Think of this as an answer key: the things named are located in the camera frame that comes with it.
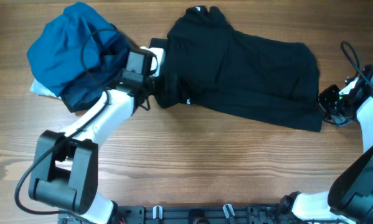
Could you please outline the black polo shirt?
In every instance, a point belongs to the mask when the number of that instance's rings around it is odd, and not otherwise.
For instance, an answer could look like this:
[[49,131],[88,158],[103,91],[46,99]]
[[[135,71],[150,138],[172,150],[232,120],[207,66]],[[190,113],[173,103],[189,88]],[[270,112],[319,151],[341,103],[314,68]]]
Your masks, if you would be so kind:
[[319,68],[302,43],[235,30],[218,7],[188,8],[165,39],[160,107],[178,103],[265,123],[318,132]]

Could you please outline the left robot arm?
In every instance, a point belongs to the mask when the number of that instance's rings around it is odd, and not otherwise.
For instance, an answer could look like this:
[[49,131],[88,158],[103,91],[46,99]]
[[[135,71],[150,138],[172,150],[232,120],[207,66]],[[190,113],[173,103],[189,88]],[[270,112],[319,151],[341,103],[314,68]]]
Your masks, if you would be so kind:
[[37,140],[33,164],[19,181],[15,199],[26,178],[29,198],[55,209],[60,218],[80,223],[122,223],[116,202],[98,191],[98,153],[107,138],[158,88],[165,59],[162,48],[131,51],[123,77],[104,88],[100,99],[76,122],[59,132],[44,131]]

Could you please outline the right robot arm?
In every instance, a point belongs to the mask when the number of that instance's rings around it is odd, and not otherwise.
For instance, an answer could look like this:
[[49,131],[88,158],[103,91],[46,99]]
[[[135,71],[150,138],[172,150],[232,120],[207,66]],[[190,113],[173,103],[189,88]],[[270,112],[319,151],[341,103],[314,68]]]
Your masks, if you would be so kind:
[[317,99],[323,118],[336,126],[359,123],[363,154],[333,183],[318,194],[287,195],[275,212],[277,222],[373,223],[373,65],[359,78],[348,78],[346,87],[325,89]]

